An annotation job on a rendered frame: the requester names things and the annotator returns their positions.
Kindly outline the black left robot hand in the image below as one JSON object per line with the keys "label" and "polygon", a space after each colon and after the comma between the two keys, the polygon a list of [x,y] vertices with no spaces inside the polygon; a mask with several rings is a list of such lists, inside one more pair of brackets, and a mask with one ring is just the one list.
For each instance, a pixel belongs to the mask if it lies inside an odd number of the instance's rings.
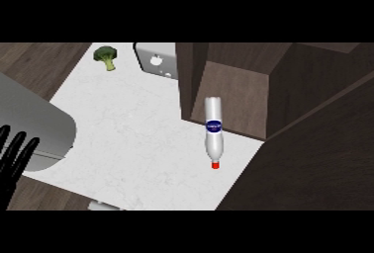
{"label": "black left robot hand", "polygon": [[9,146],[4,146],[9,134],[10,127],[3,125],[0,127],[0,211],[9,207],[16,184],[40,144],[40,139],[34,137],[22,147],[26,133],[19,131]]}

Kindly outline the white water bottle red cap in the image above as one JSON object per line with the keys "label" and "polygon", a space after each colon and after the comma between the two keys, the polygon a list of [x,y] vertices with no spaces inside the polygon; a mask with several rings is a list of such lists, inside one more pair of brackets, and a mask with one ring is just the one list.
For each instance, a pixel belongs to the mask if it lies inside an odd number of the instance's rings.
{"label": "white water bottle red cap", "polygon": [[219,168],[219,159],[223,153],[221,136],[221,107],[219,97],[204,98],[204,127],[205,127],[205,153],[211,161],[211,168]]}

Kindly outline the dark wooden cabinet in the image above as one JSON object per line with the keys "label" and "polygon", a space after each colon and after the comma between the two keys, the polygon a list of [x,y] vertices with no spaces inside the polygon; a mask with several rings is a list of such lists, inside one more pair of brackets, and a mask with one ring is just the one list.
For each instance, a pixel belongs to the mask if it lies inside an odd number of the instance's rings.
{"label": "dark wooden cabinet", "polygon": [[182,119],[217,97],[223,129],[267,140],[374,78],[374,42],[180,42],[177,71]]}

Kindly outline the dark wooden cabinet door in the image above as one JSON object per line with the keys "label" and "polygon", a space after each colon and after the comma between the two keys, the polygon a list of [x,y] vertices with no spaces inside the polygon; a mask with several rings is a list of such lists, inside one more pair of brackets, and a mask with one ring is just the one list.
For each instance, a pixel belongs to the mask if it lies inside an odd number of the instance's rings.
{"label": "dark wooden cabinet door", "polygon": [[374,72],[264,142],[217,208],[374,210]]}

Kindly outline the pale grey rounded object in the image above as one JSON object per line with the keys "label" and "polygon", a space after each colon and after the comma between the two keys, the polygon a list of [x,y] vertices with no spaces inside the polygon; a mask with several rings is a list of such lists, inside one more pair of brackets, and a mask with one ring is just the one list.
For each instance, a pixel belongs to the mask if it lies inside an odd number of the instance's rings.
{"label": "pale grey rounded object", "polygon": [[97,201],[91,201],[88,203],[87,209],[90,211],[118,211],[118,208],[111,206],[106,203],[97,202]]}

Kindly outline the green broccoli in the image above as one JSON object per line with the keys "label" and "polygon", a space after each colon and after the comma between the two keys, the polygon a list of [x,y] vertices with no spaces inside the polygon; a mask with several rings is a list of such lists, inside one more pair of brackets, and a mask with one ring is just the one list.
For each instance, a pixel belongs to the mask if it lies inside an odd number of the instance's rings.
{"label": "green broccoli", "polygon": [[117,49],[111,46],[102,46],[93,53],[93,60],[102,61],[108,71],[115,69],[112,60],[117,58]]}

